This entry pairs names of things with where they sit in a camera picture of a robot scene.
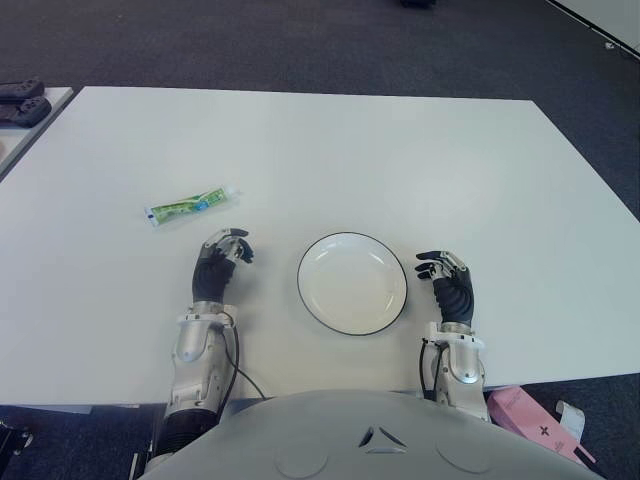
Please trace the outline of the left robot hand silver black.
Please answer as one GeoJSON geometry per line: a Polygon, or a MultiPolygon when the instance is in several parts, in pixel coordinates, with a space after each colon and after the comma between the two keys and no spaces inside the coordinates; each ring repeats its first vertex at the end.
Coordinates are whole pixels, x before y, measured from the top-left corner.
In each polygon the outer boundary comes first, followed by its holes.
{"type": "Polygon", "coordinates": [[[246,238],[249,232],[226,228],[210,236],[201,246],[192,277],[193,302],[222,304],[226,286],[238,262],[251,264],[254,252],[246,238]]]}

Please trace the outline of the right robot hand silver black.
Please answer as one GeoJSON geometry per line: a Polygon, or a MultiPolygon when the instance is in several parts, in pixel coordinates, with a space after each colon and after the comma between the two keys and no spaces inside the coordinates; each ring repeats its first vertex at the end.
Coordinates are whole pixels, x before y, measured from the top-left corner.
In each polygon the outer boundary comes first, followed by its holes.
{"type": "Polygon", "coordinates": [[[457,323],[468,328],[474,313],[474,292],[466,264],[450,251],[418,253],[417,278],[428,280],[433,287],[443,323],[457,323]]]}

